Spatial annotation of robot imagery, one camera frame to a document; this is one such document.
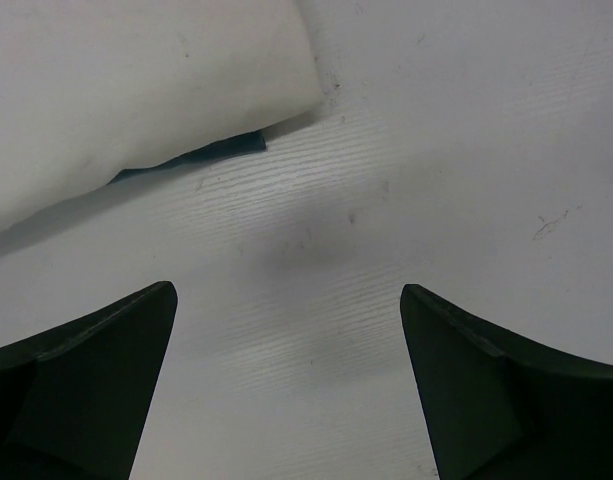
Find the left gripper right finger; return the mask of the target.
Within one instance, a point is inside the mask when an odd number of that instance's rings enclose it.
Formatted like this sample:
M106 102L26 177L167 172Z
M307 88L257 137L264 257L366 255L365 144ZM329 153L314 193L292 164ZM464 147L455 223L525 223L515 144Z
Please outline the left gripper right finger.
M416 284L406 345L442 479L613 479L613 365L502 328Z

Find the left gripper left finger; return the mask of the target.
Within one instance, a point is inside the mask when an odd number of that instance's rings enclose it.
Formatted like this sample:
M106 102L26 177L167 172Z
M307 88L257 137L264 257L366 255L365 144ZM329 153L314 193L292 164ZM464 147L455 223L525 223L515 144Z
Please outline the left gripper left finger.
M127 479L177 309L160 281L0 347L0 479Z

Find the folded blue t-shirt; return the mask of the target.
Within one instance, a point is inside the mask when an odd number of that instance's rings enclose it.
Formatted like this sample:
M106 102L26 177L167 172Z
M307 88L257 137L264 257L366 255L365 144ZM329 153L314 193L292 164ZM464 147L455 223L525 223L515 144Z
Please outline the folded blue t-shirt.
M205 147L185 153L155 167L124 169L110 181L110 184L152 171L165 171L184 165L214 162L223 159L260 153L266 150L266 139L262 131L258 130L211 143Z

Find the folded white t-shirt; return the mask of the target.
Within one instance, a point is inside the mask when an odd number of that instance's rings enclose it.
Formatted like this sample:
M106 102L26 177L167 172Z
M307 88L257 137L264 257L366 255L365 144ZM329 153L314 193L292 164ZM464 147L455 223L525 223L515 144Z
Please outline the folded white t-shirt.
M0 1L0 232L321 96L293 1Z

